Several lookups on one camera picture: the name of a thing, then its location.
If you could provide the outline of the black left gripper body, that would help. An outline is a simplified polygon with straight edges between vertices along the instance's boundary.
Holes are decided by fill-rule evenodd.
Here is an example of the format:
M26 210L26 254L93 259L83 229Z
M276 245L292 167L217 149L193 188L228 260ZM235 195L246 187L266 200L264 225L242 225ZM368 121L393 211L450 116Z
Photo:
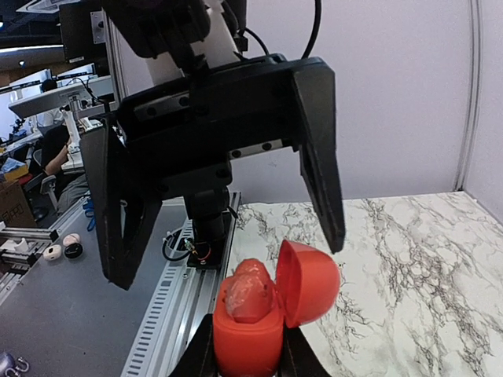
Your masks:
M280 54L176 79L125 98L112 144L112 183L123 199L170 199L228 186L230 162L289 147L307 155L299 78L308 59Z

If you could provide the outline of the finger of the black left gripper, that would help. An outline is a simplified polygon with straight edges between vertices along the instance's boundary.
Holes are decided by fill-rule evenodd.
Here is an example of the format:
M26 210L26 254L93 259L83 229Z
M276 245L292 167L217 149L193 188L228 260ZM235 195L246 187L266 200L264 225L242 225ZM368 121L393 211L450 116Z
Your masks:
M343 250L346 226L336 158L335 72L320 58L291 63L299 113L300 172L331 253Z
M104 276L127 291L137 275L161 208L161 198L116 132L101 126L84 134L80 152L94 202Z

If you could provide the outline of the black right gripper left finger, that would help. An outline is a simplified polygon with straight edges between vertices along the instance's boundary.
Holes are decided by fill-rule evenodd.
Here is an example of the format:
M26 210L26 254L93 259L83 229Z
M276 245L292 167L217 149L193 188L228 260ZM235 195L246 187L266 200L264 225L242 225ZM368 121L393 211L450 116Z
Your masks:
M213 316L200 322L181 359L169 377L215 377L216 359L213 343Z

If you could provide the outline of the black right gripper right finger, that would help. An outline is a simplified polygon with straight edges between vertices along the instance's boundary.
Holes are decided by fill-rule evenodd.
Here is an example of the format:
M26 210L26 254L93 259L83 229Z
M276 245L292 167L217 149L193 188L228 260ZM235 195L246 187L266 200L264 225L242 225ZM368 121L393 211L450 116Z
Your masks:
M278 375L285 377L330 377L300 328L284 329Z

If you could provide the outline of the red earbud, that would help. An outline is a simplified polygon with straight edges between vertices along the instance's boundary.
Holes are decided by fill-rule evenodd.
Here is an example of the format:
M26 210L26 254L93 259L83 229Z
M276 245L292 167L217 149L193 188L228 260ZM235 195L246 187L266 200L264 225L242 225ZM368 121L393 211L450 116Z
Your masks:
M273 283L255 274L233 276L225 289L226 312L239 324L255 324L273 308Z
M243 260L233 274L232 295L242 299L273 297L273 284L264 264L256 258Z

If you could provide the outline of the red round charging case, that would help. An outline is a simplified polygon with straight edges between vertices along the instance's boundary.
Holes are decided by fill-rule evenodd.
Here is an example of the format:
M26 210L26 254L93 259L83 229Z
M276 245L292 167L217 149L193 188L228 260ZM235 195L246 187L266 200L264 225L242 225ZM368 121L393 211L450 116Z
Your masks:
M273 308L255 324L239 324L226 312L222 282L213 313L213 343L222 376L278 373L284 329L309 324L331 309L340 290L338 265L326 253L284 240L273 283Z

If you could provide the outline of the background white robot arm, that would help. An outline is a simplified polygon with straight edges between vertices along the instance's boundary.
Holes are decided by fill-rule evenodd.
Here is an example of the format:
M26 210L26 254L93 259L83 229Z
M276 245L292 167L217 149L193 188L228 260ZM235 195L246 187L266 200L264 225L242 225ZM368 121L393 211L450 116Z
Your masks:
M60 111L64 117L64 123L67 127L68 134L70 137L70 144L68 145L68 161L64 163L61 169L64 172L69 172L70 170L77 170L83 168L83 158L80 151L80 135L77 127L77 123L74 120L73 113L67 111L65 108L60 108Z

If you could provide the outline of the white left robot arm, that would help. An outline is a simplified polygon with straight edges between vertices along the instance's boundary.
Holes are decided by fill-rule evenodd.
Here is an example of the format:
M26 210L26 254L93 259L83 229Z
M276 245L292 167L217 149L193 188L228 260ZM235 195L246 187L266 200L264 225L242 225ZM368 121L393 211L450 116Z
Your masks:
M166 82L125 98L116 126L86 133L80 150L105 277L128 289L162 202L182 197L196 249L226 239L231 162L289 147L332 252L346 229L336 160L334 71L318 57L275 53Z

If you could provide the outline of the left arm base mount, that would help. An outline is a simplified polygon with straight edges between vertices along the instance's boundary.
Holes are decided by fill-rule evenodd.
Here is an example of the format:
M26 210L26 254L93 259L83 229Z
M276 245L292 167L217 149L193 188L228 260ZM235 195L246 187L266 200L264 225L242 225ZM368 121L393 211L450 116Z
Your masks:
M196 242L191 231L182 228L167 232L161 252L168 262L185 262L195 269L219 269L222 265L225 239Z

